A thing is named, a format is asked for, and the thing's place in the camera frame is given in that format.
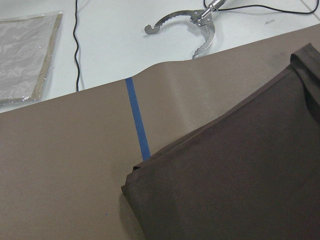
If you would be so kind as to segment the dark brown t-shirt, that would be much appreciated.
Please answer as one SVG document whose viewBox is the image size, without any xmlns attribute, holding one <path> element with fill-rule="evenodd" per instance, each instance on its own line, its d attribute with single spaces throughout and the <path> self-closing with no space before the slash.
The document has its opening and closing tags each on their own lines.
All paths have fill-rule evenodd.
<svg viewBox="0 0 320 240">
<path fill-rule="evenodd" d="M 319 51 L 300 48 L 231 110 L 136 165 L 122 193 L 148 240 L 319 239 Z"/>
</svg>

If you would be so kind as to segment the brown paper table cover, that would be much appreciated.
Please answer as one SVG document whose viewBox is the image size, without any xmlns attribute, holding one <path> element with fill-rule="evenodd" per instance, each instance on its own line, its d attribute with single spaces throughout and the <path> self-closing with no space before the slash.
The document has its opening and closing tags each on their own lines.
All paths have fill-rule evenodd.
<svg viewBox="0 0 320 240">
<path fill-rule="evenodd" d="M 148 240 L 123 195 L 135 166 L 224 115 L 290 65 L 314 25 L 0 116 L 3 240 Z"/>
</svg>

